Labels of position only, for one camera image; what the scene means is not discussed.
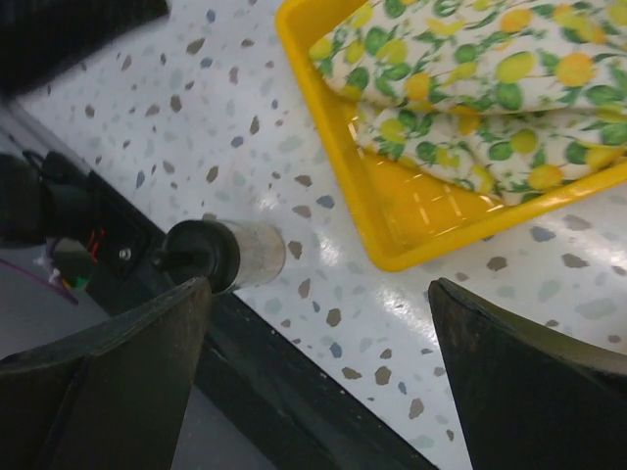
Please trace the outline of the white salt shaker jar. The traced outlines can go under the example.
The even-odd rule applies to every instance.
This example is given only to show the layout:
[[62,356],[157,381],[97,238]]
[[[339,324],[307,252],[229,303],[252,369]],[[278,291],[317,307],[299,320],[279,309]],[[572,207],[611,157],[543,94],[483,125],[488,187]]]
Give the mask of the white salt shaker jar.
[[171,283],[204,277],[215,294],[266,284],[285,260],[285,243],[273,225],[209,219],[177,223],[151,255]]

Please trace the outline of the yellow plastic tray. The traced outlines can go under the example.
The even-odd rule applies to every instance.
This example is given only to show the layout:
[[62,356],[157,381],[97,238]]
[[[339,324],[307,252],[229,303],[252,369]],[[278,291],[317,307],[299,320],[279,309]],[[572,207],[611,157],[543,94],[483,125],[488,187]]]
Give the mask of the yellow plastic tray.
[[355,105],[334,95],[307,58],[314,40],[359,6],[285,1],[275,25],[364,248],[378,268],[408,269],[625,182],[626,165],[617,164],[507,208],[363,151],[354,141]]

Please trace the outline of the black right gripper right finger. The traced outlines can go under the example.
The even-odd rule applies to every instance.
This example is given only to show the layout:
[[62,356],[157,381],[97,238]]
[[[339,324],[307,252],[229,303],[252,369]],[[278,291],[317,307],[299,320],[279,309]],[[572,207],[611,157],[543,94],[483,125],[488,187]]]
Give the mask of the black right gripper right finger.
[[440,278],[428,289],[475,469],[623,469],[626,357]]

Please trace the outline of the lemon print cloth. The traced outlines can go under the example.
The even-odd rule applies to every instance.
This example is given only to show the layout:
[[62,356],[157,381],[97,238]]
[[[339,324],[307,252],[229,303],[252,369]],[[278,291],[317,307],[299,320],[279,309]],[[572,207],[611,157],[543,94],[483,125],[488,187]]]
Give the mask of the lemon print cloth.
[[360,147],[509,206],[626,158],[622,1],[368,1],[309,57]]

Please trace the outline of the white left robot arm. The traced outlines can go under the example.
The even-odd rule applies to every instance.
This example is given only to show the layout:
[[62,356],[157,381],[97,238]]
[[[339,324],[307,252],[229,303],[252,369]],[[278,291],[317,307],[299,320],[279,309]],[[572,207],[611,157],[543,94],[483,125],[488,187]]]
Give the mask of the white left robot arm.
[[[1,103],[44,85],[132,30],[169,14],[166,1],[4,1]],[[1,154],[1,244],[37,246],[90,231],[93,193],[26,150]]]

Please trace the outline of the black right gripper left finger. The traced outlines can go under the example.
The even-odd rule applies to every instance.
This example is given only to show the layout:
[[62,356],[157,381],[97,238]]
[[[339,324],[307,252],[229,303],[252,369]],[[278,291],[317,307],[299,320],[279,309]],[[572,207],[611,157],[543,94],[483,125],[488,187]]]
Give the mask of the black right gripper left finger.
[[210,323],[196,278],[1,361],[4,469],[168,469]]

